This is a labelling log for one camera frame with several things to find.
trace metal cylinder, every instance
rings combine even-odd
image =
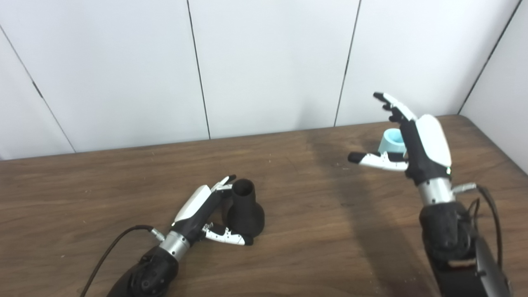
[[[179,262],[191,245],[183,235],[171,231],[159,247],[169,252]]]
[[[423,205],[434,205],[456,201],[448,178],[435,178],[418,185]]]

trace white wall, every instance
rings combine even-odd
[[[0,24],[77,151],[209,138],[185,1],[0,1]]]
[[[212,138],[334,125],[359,0],[190,0]]]
[[[35,119],[47,131],[35,141],[52,149],[18,154],[27,140],[10,136],[0,157],[62,153],[66,137],[64,152],[93,151],[385,121],[374,91],[453,114],[516,3],[0,0],[0,25],[58,122],[27,75],[11,85],[21,66],[3,57],[0,116],[20,127],[0,133]]]
[[[0,159],[73,153],[0,31]]]
[[[461,114],[528,173],[528,2],[504,32]]]
[[[337,125],[387,120],[375,91],[417,115],[457,113],[516,4],[362,1]]]

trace panel seam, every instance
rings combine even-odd
[[[198,69],[198,78],[200,80],[200,90],[202,92],[203,110],[205,112],[205,123],[207,124],[207,135],[209,136],[209,139],[211,139],[211,131],[209,130],[209,119],[207,117],[207,107],[205,105],[205,96],[203,95],[202,73],[200,72],[200,63],[198,62],[198,51],[196,50],[196,40],[194,38],[193,19],[191,17],[191,6],[189,5],[189,0],[187,0],[187,11],[189,12],[189,23],[191,24],[191,34],[193,37],[194,55],[196,57],[196,68]]]
[[[35,80],[33,79],[33,77],[31,76],[31,73],[29,72],[29,70],[27,69],[26,65],[24,64],[24,62],[22,61],[22,59],[20,58],[20,55],[18,54],[18,52],[16,51],[15,49],[15,46],[13,46],[13,43],[11,42],[11,40],[9,39],[9,37],[7,36],[7,33],[5,32],[4,28],[2,27],[2,25],[0,24],[0,31],[2,31],[2,33],[4,34],[7,42],[9,43],[9,45],[11,46],[11,49],[13,50],[13,52],[15,53],[16,57],[18,58],[18,61],[20,62],[20,64],[22,64],[22,67],[24,68],[27,76],[29,77],[29,79],[31,80],[31,83],[33,84],[37,94],[39,94],[39,97],[42,99],[42,101],[44,101],[44,104],[46,104],[46,108],[49,110],[51,116],[53,117],[53,119],[55,120],[55,123],[57,124],[57,126],[59,127],[59,129],[61,130],[62,134],[64,135],[64,137],[66,138],[66,140],[68,141],[68,144],[70,144],[70,147],[71,149],[73,150],[74,153],[76,153],[77,151],[75,150],[75,147],[73,147],[73,144],[71,143],[70,139],[68,138],[66,132],[64,131],[64,129],[62,128],[61,124],[59,123],[59,120],[57,120],[57,117],[55,116],[55,114],[53,113],[53,111],[51,110],[50,108],[50,105],[48,104],[48,102],[46,101],[46,99],[44,98],[44,96],[42,95],[42,92],[40,91],[40,89],[38,88]]]
[[[493,46],[492,51],[489,53],[488,58],[486,59],[486,62],[484,62],[484,65],[482,65],[482,69],[481,69],[480,72],[478,73],[477,78],[475,79],[475,81],[473,82],[473,85],[472,85],[471,88],[469,89],[469,93],[467,94],[466,98],[464,99],[464,102],[462,102],[462,105],[461,105],[460,109],[458,110],[457,115],[459,115],[459,114],[462,112],[462,109],[464,108],[464,105],[466,105],[467,99],[469,99],[469,96],[470,96],[471,93],[473,92],[473,89],[475,89],[475,86],[477,85],[477,82],[478,82],[478,80],[480,79],[480,76],[481,76],[482,73],[484,72],[484,69],[485,69],[486,66],[488,65],[489,60],[492,58],[493,53],[494,53],[495,50],[497,49],[497,46],[498,46],[499,42],[501,41],[502,36],[504,35],[504,32],[506,32],[506,29],[508,29],[508,26],[510,25],[510,22],[512,21],[513,16],[514,16],[515,13],[517,12],[517,9],[519,8],[519,5],[521,4],[521,2],[523,2],[523,0],[519,0],[519,2],[517,2],[517,5],[515,6],[515,9],[513,9],[513,13],[512,13],[512,15],[510,16],[510,19],[508,19],[508,22],[506,23],[506,26],[504,26],[504,29],[502,29],[502,32],[501,32],[500,36],[499,36],[498,39],[497,39],[497,42],[495,42],[495,45]]]
[[[345,87],[346,73],[348,71],[348,63],[350,62],[350,53],[352,52],[352,43],[354,42],[354,36],[356,34],[357,19],[360,16],[361,0],[357,4],[356,19],[354,20],[354,29],[352,30],[352,37],[350,39],[350,47],[348,48],[348,56],[346,57],[345,73],[343,74],[343,82],[341,83],[341,91],[339,92],[339,101],[337,101],[337,110],[335,112],[334,127],[337,123],[337,116],[339,114],[339,107],[341,106],[341,98],[343,97],[343,89]]]

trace black fingertip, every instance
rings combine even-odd
[[[356,153],[352,152],[348,154],[348,161],[351,163],[359,164],[361,160],[366,156],[366,153]]]
[[[232,174],[232,175],[229,176],[228,181],[225,182],[225,183],[230,183],[230,182],[234,181],[235,179],[237,179],[237,175],[236,174]]]
[[[382,102],[387,102],[387,99],[385,99],[385,97],[383,97],[383,93],[381,92],[375,92],[373,94],[374,98],[378,99],[379,101],[382,101]]]
[[[253,237],[242,236],[242,239],[244,239],[244,245],[253,245]]]

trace wooden table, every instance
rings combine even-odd
[[[528,177],[470,121],[441,118],[455,184],[494,195],[505,271],[528,295]],[[185,255],[170,296],[439,296],[420,239],[418,191],[403,173],[361,168],[376,123],[0,162],[0,295],[78,296],[124,229],[166,232],[193,191],[227,174],[254,181],[266,227],[250,247],[204,241]],[[468,205],[477,194],[460,199]],[[495,250],[490,211],[480,229]],[[220,222],[215,213],[213,221]],[[106,296],[156,244],[126,236],[88,296]]]

